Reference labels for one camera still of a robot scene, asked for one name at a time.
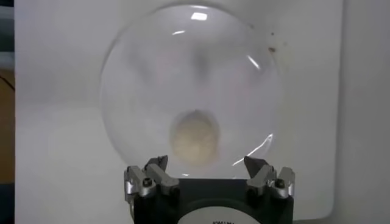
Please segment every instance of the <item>white wall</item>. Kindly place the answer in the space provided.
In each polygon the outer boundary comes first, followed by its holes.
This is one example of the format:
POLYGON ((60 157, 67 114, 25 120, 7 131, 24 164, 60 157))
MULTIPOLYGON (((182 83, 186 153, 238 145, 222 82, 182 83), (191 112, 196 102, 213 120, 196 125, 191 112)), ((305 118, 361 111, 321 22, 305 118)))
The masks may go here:
POLYGON ((389 223, 390 1, 345 1, 335 207, 310 223, 389 223))

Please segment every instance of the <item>screw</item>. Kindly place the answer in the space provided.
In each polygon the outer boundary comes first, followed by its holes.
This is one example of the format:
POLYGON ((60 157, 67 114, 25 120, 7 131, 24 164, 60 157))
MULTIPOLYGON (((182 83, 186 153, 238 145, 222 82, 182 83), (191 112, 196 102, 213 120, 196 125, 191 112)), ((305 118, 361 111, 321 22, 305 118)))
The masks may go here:
POLYGON ((285 181, 283 181, 282 179, 276 179, 275 180, 275 187, 277 188, 285 188, 285 181))
POLYGON ((153 180, 150 179, 149 177, 145 178, 145 179, 142 181, 142 185, 143 185, 144 187, 150 187, 152 184, 153 184, 153 180))

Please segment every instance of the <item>clamp jaw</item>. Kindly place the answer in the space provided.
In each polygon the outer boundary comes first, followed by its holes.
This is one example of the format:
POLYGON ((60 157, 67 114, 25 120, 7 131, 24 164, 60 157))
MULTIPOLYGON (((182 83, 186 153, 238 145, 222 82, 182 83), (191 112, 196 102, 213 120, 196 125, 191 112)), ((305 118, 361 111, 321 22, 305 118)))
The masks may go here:
POLYGON ((292 223, 295 173, 276 170, 263 159, 246 156, 249 180, 177 179, 165 173, 168 156, 152 158, 144 169, 124 171, 125 201, 138 223, 177 223, 207 206, 224 206, 250 214, 264 224, 292 223))

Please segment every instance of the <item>label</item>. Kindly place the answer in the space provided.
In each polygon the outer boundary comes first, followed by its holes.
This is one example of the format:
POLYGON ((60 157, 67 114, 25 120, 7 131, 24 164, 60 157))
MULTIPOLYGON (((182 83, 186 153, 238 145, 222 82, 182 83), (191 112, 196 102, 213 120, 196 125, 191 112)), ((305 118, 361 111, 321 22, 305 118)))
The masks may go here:
POLYGON ((227 207, 205 207, 184 215, 178 224, 260 224, 251 216, 227 207))

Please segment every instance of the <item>cotton ball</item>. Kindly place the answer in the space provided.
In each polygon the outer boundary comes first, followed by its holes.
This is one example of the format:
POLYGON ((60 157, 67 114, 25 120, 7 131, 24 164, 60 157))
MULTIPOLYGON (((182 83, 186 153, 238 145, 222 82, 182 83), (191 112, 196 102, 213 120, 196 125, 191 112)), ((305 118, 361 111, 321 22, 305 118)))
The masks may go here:
POLYGON ((217 155, 219 130, 207 113, 193 111, 181 116, 172 129, 171 145, 182 161, 199 166, 217 155))

